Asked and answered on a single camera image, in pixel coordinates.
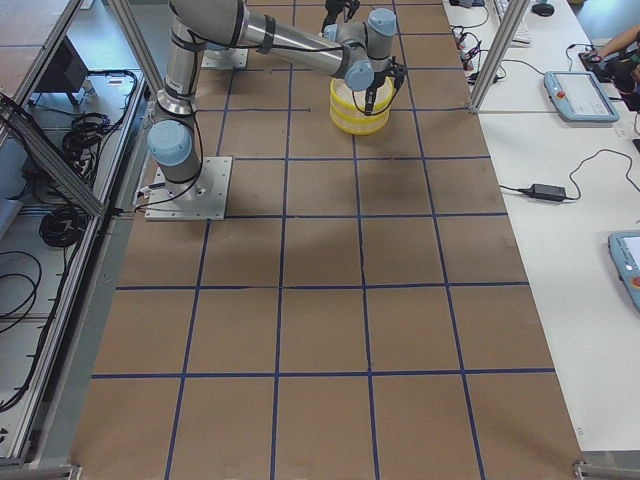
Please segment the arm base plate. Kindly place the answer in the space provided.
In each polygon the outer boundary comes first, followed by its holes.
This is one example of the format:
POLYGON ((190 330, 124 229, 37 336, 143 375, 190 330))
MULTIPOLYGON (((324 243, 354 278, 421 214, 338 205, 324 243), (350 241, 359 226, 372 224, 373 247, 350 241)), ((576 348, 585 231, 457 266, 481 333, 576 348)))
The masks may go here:
POLYGON ((148 221, 223 220, 226 212, 231 157, 205 157, 200 177, 193 187, 167 182, 159 167, 155 181, 163 186, 153 189, 144 217, 148 221))
POLYGON ((242 70, 246 68, 248 53, 243 49, 207 49, 201 67, 213 70, 242 70))

